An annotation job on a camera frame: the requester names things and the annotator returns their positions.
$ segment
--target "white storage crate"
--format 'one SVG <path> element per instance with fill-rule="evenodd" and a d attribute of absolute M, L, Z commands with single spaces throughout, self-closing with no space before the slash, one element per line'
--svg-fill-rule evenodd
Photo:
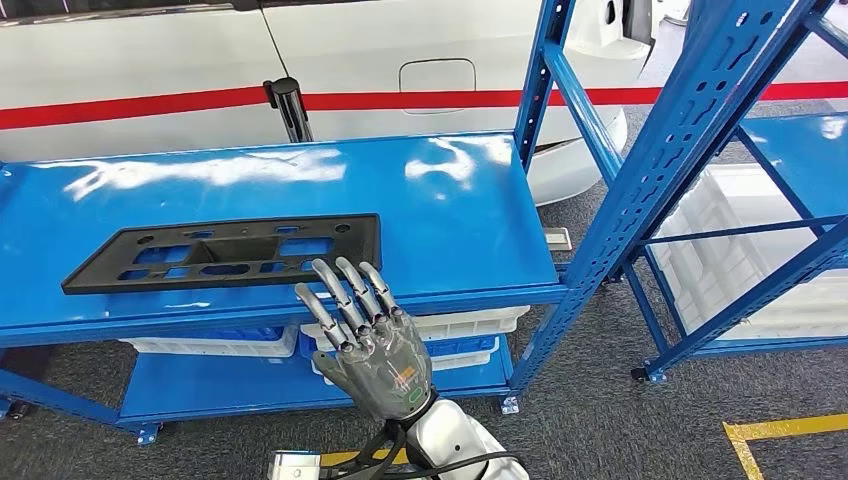
<path fill-rule="evenodd" d="M 297 343 L 297 326 L 283 329 L 279 340 L 224 340 L 212 338 L 125 338 L 139 353 L 183 355 L 234 355 L 243 357 L 290 357 Z"/>
<path fill-rule="evenodd" d="M 498 351 L 498 348 L 500 348 L 500 339 L 496 338 L 495 345 L 489 350 L 457 353 L 453 355 L 440 355 L 438 357 L 430 357 L 430 361 L 433 363 L 434 372 L 438 372 L 439 370 L 450 370 L 453 368 L 486 365 L 489 363 L 489 360 L 491 360 L 492 354 Z M 312 362 L 312 371 L 317 375 L 321 375 L 318 367 L 315 366 L 315 362 Z M 333 385 L 333 382 L 329 381 L 326 377 L 324 377 L 324 383 L 327 385 Z"/>
<path fill-rule="evenodd" d="M 756 164 L 711 165 L 663 222 L 658 236 L 798 220 Z M 687 333 L 786 263 L 815 236 L 780 230 L 651 245 Z M 721 340 L 848 335 L 848 271 L 801 284 L 720 337 Z"/>
<path fill-rule="evenodd" d="M 518 317 L 529 310 L 530 307 L 525 305 L 414 318 L 415 326 L 418 327 L 418 333 L 423 340 L 443 340 L 512 332 L 518 326 Z M 345 334 L 353 338 L 348 326 L 343 322 L 340 323 Z M 327 340 L 321 326 L 317 323 L 301 325 L 300 331 L 315 339 L 318 350 L 322 352 L 333 350 L 333 345 Z"/>

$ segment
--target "car bumper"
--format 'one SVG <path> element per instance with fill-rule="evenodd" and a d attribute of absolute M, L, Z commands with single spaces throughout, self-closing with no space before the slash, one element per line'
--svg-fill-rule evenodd
<path fill-rule="evenodd" d="M 623 110 L 619 110 L 607 130 L 620 152 L 627 142 L 627 119 Z M 527 175 L 536 205 L 547 205 L 583 193 L 600 178 L 601 172 L 583 138 L 534 155 Z"/>

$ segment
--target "robotic arm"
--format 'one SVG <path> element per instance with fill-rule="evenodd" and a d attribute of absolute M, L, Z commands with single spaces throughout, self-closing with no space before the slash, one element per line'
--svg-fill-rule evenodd
<path fill-rule="evenodd" d="M 359 265 L 373 287 L 369 289 L 360 270 L 347 259 L 337 258 L 336 266 L 350 283 L 355 299 L 351 299 L 325 262 L 312 262 L 312 269 L 336 301 L 345 325 L 330 316 L 306 284 L 295 286 L 297 296 L 336 349 L 335 356 L 315 352 L 312 359 L 356 405 L 384 421 L 385 426 L 355 459 L 329 469 L 319 468 L 315 454 L 277 452 L 269 478 L 529 479 L 517 457 L 505 452 L 488 430 L 456 403 L 439 398 L 432 385 L 430 356 L 414 320 L 397 305 L 377 270 L 366 262 Z M 365 311 L 364 316 L 357 304 Z M 373 459 L 373 452 L 386 441 L 393 442 L 389 455 L 385 460 Z M 418 470 L 387 472 L 403 446 Z"/>

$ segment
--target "perforated metal post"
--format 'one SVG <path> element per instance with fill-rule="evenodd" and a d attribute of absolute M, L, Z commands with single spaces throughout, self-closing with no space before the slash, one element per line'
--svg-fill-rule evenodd
<path fill-rule="evenodd" d="M 722 131 L 816 2 L 713 2 L 687 45 L 565 273 L 565 299 L 549 309 L 510 379 L 527 387 L 566 329 L 629 246 L 644 238 L 672 194 Z"/>
<path fill-rule="evenodd" d="M 530 160 L 536 149 L 536 139 L 551 96 L 553 78 L 545 66 L 542 51 L 546 42 L 565 47 L 565 35 L 571 23 L 575 0 L 545 0 L 539 10 L 536 37 L 530 49 L 530 63 L 524 77 L 524 93 L 515 122 L 515 145 L 524 171 L 530 169 Z"/>
<path fill-rule="evenodd" d="M 736 18 L 736 22 L 734 23 L 735 28 L 740 29 L 737 31 L 729 32 L 731 36 L 726 38 L 729 39 L 732 43 L 740 43 L 744 42 L 743 39 L 739 38 L 738 35 L 733 36 L 734 33 L 753 33 L 756 34 L 759 40 L 763 38 L 768 38 L 774 30 L 773 22 L 777 22 L 781 17 L 778 15 L 777 11 L 783 11 L 784 7 L 777 5 L 778 3 L 786 2 L 775 2 L 775 5 L 772 6 L 768 2 L 764 5 L 757 6 L 758 10 L 762 11 L 766 10 L 766 13 L 763 15 L 768 15 L 771 12 L 771 16 L 769 16 L 769 21 L 763 23 L 762 19 L 765 17 L 760 17 L 759 22 L 749 21 L 751 17 L 750 9 L 742 10 L 742 13 Z M 685 192 L 686 189 L 689 188 L 697 178 L 704 167 L 713 159 L 715 154 L 720 151 L 730 139 L 736 134 L 736 129 L 745 115 L 748 114 L 751 107 L 759 100 L 760 96 L 762 96 L 763 92 L 768 88 L 783 66 L 787 61 L 792 57 L 792 55 L 798 50 L 798 47 L 801 46 L 802 43 L 807 39 L 807 36 L 810 34 L 809 26 L 816 24 L 818 19 L 821 19 L 825 12 L 830 8 L 830 6 L 834 3 L 834 0 L 805 0 L 800 2 L 793 10 L 790 16 L 787 16 L 786 22 L 781 23 L 781 30 L 775 32 L 779 34 L 779 43 L 775 43 L 774 41 L 770 42 L 772 45 L 779 45 L 779 48 L 776 49 L 773 55 L 769 58 L 770 61 L 764 61 L 764 59 L 757 59 L 757 62 L 751 63 L 751 70 L 747 72 L 745 75 L 745 79 L 742 80 L 743 83 L 740 83 L 737 87 L 737 90 L 747 92 L 747 94 L 741 98 L 736 104 L 735 111 L 731 114 L 730 119 L 725 122 L 723 128 L 719 130 L 719 133 L 715 135 L 712 143 L 708 145 L 708 147 L 701 153 L 698 157 L 697 161 L 693 168 L 689 170 L 689 173 L 683 177 L 679 182 L 677 182 L 675 189 L 669 195 L 669 201 L 664 202 L 664 206 L 660 209 L 659 213 L 654 217 L 653 221 L 644 226 L 644 231 L 641 234 L 642 239 L 652 237 L 663 220 L 668 216 L 671 210 L 677 203 L 677 199 L 679 199 Z M 686 38 L 683 43 L 684 51 L 687 49 L 687 45 L 691 41 L 690 39 L 694 37 L 703 37 L 713 35 L 714 32 L 705 31 L 704 30 L 704 22 L 700 19 L 710 12 L 712 8 L 711 3 L 701 0 L 695 0 L 692 4 L 692 16 L 690 18 L 690 26 L 686 30 Z M 807 28 L 800 28 L 801 24 L 807 26 Z M 751 60 L 752 51 L 748 51 L 747 53 L 743 51 L 740 54 L 747 55 L 748 60 Z M 621 259 L 616 262 L 616 266 L 613 268 L 613 272 L 618 272 L 621 269 L 621 265 L 626 261 L 635 260 L 636 252 L 638 250 L 638 246 L 635 244 L 629 244 L 626 247 L 626 254 L 621 257 Z"/>

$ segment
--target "yellow floor marking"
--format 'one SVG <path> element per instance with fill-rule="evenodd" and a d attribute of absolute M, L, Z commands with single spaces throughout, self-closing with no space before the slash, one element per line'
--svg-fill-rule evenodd
<path fill-rule="evenodd" d="M 727 438 L 736 450 L 736 456 L 739 457 L 739 462 L 742 464 L 745 474 L 748 475 L 748 479 L 764 480 L 763 474 L 760 472 L 760 467 L 757 466 L 754 455 L 748 447 L 749 441 L 848 430 L 848 414 L 793 418 L 791 420 L 776 420 L 773 422 L 742 425 L 722 423 L 724 424 L 724 431 L 727 433 Z"/>
<path fill-rule="evenodd" d="M 322 467 L 330 467 L 332 465 L 336 465 L 342 463 L 346 460 L 350 460 L 355 457 L 359 452 L 338 452 L 338 453 L 325 453 L 321 455 L 321 466 Z M 383 450 L 377 450 L 374 453 L 374 458 L 381 459 L 386 458 L 386 455 L 389 454 L 389 449 L 385 448 Z M 406 458 L 406 449 L 401 448 L 400 452 L 398 452 L 398 456 L 395 457 L 395 461 L 392 462 L 395 465 L 402 463 L 409 463 L 409 460 Z"/>

